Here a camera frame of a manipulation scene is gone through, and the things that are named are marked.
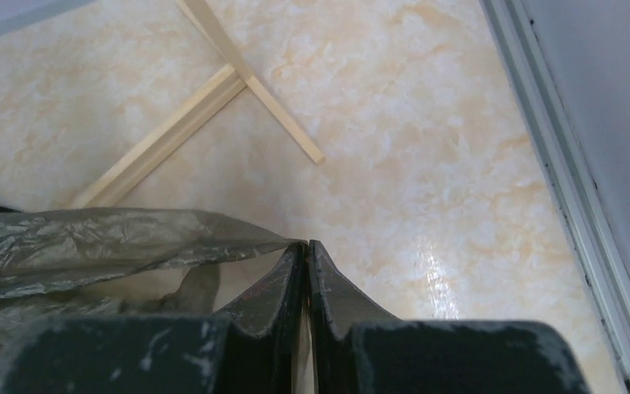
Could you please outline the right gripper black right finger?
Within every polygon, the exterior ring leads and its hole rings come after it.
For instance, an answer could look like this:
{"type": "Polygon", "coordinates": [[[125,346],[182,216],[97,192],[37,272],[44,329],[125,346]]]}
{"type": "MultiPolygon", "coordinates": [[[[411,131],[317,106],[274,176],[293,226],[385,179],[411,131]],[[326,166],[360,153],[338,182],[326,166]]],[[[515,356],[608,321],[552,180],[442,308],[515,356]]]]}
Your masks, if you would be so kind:
{"type": "Polygon", "coordinates": [[[308,244],[308,308],[317,393],[357,393],[350,329],[356,323],[397,322],[398,317],[353,284],[321,241],[308,244]]]}

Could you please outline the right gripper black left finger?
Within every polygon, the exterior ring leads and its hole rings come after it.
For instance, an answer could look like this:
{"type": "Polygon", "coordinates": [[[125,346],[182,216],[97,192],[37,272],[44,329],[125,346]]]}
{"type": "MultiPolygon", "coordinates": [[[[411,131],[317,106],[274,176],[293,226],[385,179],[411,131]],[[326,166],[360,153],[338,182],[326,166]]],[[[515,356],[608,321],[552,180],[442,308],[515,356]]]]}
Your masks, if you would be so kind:
{"type": "Polygon", "coordinates": [[[275,266],[217,316],[225,324],[215,393],[294,393],[299,366],[307,246],[289,245],[275,266]]]}

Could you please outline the dark translucent trash bag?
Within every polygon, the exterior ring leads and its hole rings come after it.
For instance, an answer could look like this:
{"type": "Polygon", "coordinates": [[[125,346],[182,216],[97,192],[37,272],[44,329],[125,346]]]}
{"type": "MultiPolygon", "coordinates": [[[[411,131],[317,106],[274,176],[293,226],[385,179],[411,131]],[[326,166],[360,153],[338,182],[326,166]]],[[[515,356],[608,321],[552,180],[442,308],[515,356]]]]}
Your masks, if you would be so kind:
{"type": "Polygon", "coordinates": [[[86,295],[88,286],[253,259],[290,244],[290,238],[263,227],[197,209],[0,213],[0,354],[25,324],[43,316],[189,308],[187,286],[145,301],[86,295]]]}

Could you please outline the beige plastic trash bin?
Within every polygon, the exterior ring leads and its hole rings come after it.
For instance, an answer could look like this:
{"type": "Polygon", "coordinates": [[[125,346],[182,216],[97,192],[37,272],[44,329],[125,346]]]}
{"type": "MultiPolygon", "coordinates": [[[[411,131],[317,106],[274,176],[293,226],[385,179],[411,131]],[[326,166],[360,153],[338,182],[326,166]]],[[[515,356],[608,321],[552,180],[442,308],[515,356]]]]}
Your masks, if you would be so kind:
{"type": "Polygon", "coordinates": [[[80,290],[89,300],[107,299],[118,314],[210,314],[269,273],[283,254],[229,263],[147,271],[80,290]]]}

